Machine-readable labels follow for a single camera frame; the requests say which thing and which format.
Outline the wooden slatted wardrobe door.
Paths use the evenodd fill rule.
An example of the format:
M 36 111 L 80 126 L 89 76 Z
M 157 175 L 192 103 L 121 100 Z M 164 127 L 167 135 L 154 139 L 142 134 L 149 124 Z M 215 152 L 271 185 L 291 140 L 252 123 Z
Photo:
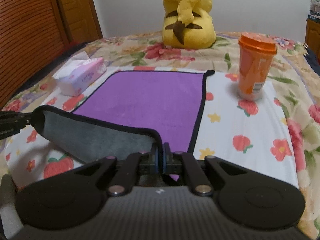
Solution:
M 93 0 L 1 0 L 1 106 L 62 53 L 102 36 Z

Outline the yellow Pikachu plush toy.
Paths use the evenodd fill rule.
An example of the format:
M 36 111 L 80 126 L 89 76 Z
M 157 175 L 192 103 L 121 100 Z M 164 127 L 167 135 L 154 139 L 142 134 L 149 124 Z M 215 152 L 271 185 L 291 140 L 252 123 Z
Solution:
M 165 17 L 162 41 L 180 49 L 206 49 L 216 41 L 210 16 L 213 0 L 162 0 Z

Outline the floral bed blanket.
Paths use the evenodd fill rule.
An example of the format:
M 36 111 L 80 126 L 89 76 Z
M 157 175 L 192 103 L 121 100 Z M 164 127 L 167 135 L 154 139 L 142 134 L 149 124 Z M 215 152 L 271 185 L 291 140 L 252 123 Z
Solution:
M 205 50 L 170 52 L 159 32 L 103 38 L 87 44 L 84 51 L 102 56 L 111 66 L 169 67 L 216 70 L 235 74 L 239 68 L 239 32 L 222 32 Z M 285 114 L 298 165 L 298 185 L 306 208 L 300 229 L 311 238 L 319 236 L 319 76 L 316 57 L 306 44 L 276 37 L 277 54 L 268 79 Z

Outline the white strawberry print cloth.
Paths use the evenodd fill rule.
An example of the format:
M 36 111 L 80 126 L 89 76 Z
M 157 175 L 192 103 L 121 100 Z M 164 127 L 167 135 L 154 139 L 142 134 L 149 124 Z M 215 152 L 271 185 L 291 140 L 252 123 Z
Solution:
M 107 78 L 119 71 L 166 71 L 112 68 L 78 97 L 54 91 L 42 103 L 71 112 L 80 106 Z M 193 153 L 202 160 L 208 155 L 222 158 L 250 170 L 298 185 L 295 153 L 285 115 L 276 105 L 276 93 L 270 82 L 263 87 L 258 101 L 246 101 L 236 94 L 236 83 L 223 73 L 207 79 L 207 92 L 199 132 Z M 27 126 L 13 136 L 3 152 L 17 187 L 72 170 L 84 164 L 35 128 Z

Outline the orange plastic cup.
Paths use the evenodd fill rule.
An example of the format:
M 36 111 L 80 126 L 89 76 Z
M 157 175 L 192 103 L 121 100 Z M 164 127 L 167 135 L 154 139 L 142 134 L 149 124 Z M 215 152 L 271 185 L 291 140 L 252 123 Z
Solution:
M 256 33 L 242 32 L 240 48 L 238 93 L 246 100 L 257 100 L 262 95 L 277 46 L 273 39 Z

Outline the brown wooden cabinet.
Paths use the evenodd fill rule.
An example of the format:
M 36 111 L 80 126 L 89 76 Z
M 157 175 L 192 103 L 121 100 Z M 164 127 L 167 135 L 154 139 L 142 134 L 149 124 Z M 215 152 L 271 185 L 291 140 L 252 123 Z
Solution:
M 319 22 L 315 22 L 309 18 L 306 20 L 305 43 L 308 45 L 308 48 L 314 52 L 317 59 L 319 59 L 320 26 Z

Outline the purple tissue box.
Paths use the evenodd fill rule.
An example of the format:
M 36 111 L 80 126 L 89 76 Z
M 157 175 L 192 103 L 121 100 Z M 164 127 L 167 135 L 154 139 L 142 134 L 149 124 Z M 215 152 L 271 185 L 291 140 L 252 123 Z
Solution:
M 70 59 L 53 75 L 61 93 L 79 96 L 107 70 L 103 57 L 90 58 L 82 51 Z

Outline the purple and grey towel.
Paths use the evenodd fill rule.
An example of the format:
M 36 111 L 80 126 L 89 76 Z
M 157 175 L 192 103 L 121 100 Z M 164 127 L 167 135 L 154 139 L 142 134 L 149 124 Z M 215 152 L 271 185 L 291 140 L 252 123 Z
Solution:
M 173 151 L 193 153 L 206 102 L 204 73 L 119 71 L 84 102 L 68 112 L 37 107 L 33 128 L 45 139 L 83 163 L 135 152 L 159 153 L 168 143 Z

